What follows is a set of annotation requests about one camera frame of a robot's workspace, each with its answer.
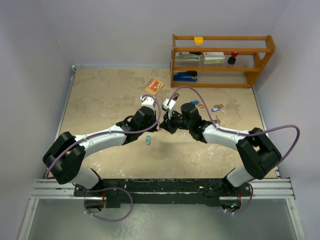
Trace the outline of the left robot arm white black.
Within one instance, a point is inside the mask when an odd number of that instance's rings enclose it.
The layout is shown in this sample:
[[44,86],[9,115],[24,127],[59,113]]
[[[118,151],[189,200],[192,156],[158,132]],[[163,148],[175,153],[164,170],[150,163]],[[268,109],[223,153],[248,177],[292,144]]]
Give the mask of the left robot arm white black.
[[134,115],[126,117],[102,131],[87,135],[62,133],[43,156],[49,174],[60,185],[73,183],[88,190],[98,190],[103,179],[93,169],[83,167],[85,158],[111,147],[127,145],[136,141],[144,132],[157,130],[156,110],[153,106],[141,106]]

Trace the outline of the blue tag key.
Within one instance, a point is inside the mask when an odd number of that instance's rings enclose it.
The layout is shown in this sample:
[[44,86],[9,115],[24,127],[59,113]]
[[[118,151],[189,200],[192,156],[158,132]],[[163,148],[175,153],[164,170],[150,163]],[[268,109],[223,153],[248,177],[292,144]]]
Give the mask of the blue tag key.
[[222,110],[222,109],[219,108],[219,107],[214,107],[214,108],[211,109],[211,111],[212,111],[212,112],[218,112],[218,111],[220,111],[220,112],[222,112],[222,113],[225,113],[225,111]]
[[198,105],[199,104],[199,101],[197,100],[194,100],[194,101],[191,101],[192,104],[195,104],[195,105]]

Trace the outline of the orange carabiner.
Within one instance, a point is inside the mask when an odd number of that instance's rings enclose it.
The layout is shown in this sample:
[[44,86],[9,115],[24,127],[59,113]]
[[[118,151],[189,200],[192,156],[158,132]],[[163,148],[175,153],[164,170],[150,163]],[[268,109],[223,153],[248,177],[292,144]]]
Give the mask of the orange carabiner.
[[217,105],[214,106],[214,108],[219,108],[219,109],[220,109],[220,108],[223,108],[223,107],[224,107],[223,104],[217,104]]
[[197,104],[196,106],[199,107],[199,108],[201,108],[201,109],[203,109],[203,108],[205,107],[203,104],[200,104],[200,103]]

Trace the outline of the teal carabiner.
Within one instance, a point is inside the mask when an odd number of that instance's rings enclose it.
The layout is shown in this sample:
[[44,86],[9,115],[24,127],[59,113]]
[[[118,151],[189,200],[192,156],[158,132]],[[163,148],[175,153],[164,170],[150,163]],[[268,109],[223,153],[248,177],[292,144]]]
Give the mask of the teal carabiner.
[[150,144],[151,144],[151,135],[147,135],[146,136],[146,138],[145,138],[145,144],[147,145],[147,146],[149,146]]

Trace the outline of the red tag key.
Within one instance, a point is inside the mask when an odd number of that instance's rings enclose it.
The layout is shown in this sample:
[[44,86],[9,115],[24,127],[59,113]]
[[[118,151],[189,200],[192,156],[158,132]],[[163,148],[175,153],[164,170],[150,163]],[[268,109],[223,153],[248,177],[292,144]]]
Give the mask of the red tag key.
[[219,119],[219,117],[217,115],[215,116],[215,123],[218,125],[221,124],[221,120]]

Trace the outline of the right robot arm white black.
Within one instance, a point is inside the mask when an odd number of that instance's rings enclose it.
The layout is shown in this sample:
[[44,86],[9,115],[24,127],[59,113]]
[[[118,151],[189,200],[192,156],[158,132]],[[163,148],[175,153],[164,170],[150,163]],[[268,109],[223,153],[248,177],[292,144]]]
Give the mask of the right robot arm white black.
[[184,103],[176,111],[176,102],[166,99],[162,104],[165,110],[161,129],[174,134],[178,129],[187,130],[192,138],[205,144],[217,144],[239,153],[242,166],[229,172],[225,179],[234,188],[250,180],[262,180],[280,162],[282,155],[260,128],[251,131],[214,126],[212,122],[202,119],[195,104]]

